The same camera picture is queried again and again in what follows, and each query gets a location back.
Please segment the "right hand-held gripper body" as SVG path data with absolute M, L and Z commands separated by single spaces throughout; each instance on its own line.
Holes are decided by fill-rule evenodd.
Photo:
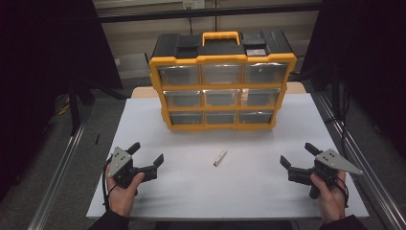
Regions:
M 358 169 L 333 149 L 327 149 L 315 156 L 312 171 L 319 176 L 327 186 L 337 186 L 336 181 L 339 179 L 339 171 L 359 175 L 363 173 L 362 170 Z

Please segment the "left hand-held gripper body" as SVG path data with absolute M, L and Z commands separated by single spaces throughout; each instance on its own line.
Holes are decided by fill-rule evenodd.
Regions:
M 112 189 L 119 187 L 127 189 L 131 184 L 143 182 L 145 174 L 137 172 L 133 166 L 132 156 L 121 148 L 115 148 L 111 154 L 111 160 L 107 166 L 107 187 Z

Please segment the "clear plastic drawer bin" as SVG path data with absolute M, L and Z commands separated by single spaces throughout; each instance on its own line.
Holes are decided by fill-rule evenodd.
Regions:
M 194 111 L 173 111 L 169 114 L 174 125 L 200 125 L 202 113 Z

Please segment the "small white stick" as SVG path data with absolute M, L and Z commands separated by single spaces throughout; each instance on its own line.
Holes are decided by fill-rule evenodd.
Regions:
M 214 166 L 217 167 L 219 165 L 219 163 L 222 161 L 222 159 L 224 158 L 224 156 L 227 154 L 227 150 L 223 149 L 220 154 L 217 156 L 217 158 L 214 161 Z

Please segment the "yellow and black organizer cabinet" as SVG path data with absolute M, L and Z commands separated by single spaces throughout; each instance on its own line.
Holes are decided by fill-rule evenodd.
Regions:
M 171 130 L 275 126 L 296 65 L 282 31 L 162 34 L 150 78 Z

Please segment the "person's left hand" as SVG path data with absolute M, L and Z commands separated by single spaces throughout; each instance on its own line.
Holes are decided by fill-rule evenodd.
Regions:
M 117 186 L 116 181 L 108 175 L 109 169 L 110 165 L 107 165 L 105 175 L 110 209 L 116 214 L 128 218 L 134 204 L 137 188 L 143 181 L 145 174 L 143 172 L 136 174 L 127 188 L 121 188 Z

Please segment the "person's right hand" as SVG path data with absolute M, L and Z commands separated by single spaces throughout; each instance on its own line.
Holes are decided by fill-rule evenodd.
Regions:
M 346 196 L 342 193 L 345 189 L 346 173 L 339 171 L 337 176 L 337 186 L 330 187 L 318 175 L 312 174 L 310 176 L 313 184 L 320 191 L 318 197 L 319 210 L 324 224 L 332 223 L 346 216 Z

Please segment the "light wooden table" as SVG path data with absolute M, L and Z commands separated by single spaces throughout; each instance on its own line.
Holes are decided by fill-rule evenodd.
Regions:
M 305 87 L 300 82 L 289 82 L 287 84 L 286 94 L 305 94 Z M 136 87 L 132 91 L 132 99 L 141 99 L 141 98 L 157 98 L 158 93 L 153 89 L 152 86 L 142 86 Z

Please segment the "black metal stand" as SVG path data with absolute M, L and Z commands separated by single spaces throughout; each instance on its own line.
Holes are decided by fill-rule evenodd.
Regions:
M 68 96 L 72 118 L 71 135 L 74 136 L 81 124 L 78 100 L 84 105 L 92 105 L 95 102 L 95 97 L 91 92 L 91 82 L 83 79 L 70 79 Z

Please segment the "group of clear plastic drawers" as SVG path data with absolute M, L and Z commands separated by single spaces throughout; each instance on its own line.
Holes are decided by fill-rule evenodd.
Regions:
M 162 66 L 158 69 L 168 116 L 202 113 L 200 125 L 270 125 L 288 65 L 283 62 Z

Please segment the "black curtain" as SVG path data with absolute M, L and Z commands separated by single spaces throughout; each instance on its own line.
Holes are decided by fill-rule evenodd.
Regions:
M 336 72 L 406 158 L 406 0 L 322 0 L 302 70 Z
M 122 82 L 93 0 L 0 0 L 0 201 L 39 148 L 57 96 Z

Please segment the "black horizontal bar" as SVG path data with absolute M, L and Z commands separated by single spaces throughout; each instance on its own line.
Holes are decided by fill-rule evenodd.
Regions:
M 119 23 L 131 21 L 244 15 L 257 13 L 262 14 L 262 13 L 279 13 L 279 12 L 313 12 L 320 10 L 322 7 L 323 3 L 304 3 L 304 4 L 287 4 L 287 5 L 257 6 L 257 7 L 214 8 L 202 10 L 116 13 L 116 14 L 102 14 L 98 17 L 98 20 L 101 23 Z

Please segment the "metal floor rail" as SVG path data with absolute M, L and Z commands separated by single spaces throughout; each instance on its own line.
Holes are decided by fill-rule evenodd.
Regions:
M 354 176 L 379 230 L 406 230 L 406 161 L 348 94 L 313 95 L 337 149 L 364 174 Z
M 82 123 L 74 134 L 70 137 L 67 147 L 57 165 L 56 172 L 46 190 L 45 195 L 42 197 L 34 216 L 28 226 L 27 230 L 43 230 L 49 215 L 56 202 L 56 196 L 60 190 L 60 186 L 64 180 L 66 172 L 71 163 L 72 157 L 76 152 L 79 145 L 82 133 L 85 130 L 86 123 Z

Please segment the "white wall socket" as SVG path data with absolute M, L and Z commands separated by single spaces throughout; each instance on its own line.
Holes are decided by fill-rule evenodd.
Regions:
M 183 0 L 184 10 L 199 10 L 205 8 L 205 0 Z

